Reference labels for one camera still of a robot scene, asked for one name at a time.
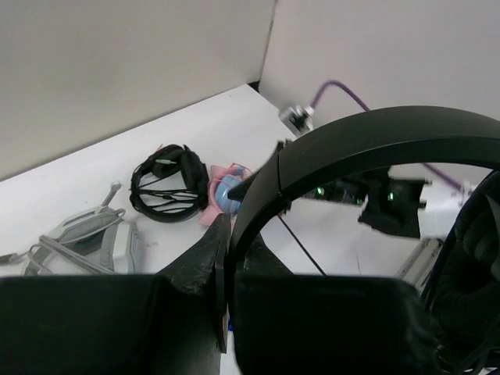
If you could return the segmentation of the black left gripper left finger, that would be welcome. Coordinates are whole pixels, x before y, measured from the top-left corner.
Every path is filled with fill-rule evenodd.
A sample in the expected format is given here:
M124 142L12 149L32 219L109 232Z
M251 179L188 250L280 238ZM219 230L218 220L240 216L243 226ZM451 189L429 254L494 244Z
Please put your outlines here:
M1 280L4 374L218 374L230 218L154 274Z

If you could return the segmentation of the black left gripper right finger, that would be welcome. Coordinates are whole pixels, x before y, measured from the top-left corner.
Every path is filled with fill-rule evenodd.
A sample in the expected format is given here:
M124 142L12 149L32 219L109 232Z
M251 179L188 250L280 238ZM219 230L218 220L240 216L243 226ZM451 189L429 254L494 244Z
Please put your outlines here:
M416 289L389 277L295 275L256 238L230 302L244 374L437 374Z

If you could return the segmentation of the black Panasonic headphones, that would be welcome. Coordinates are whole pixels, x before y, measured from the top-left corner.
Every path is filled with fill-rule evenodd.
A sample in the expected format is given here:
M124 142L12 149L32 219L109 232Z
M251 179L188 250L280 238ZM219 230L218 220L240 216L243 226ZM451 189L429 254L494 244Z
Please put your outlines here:
M261 229L312 189L394 165L451 163L489 174L459 211L419 295L440 371L499 371L499 122L436 106L375 109L336 120L287 143L232 191L241 200L227 264L237 264Z

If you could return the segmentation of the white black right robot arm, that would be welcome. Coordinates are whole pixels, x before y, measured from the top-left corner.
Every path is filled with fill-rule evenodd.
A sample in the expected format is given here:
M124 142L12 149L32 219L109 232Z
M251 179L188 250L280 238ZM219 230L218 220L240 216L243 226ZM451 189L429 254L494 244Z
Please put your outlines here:
M476 186L425 167L438 179L394 178L385 167L342 177L302 197L361 207L358 222L386 235L444 239Z

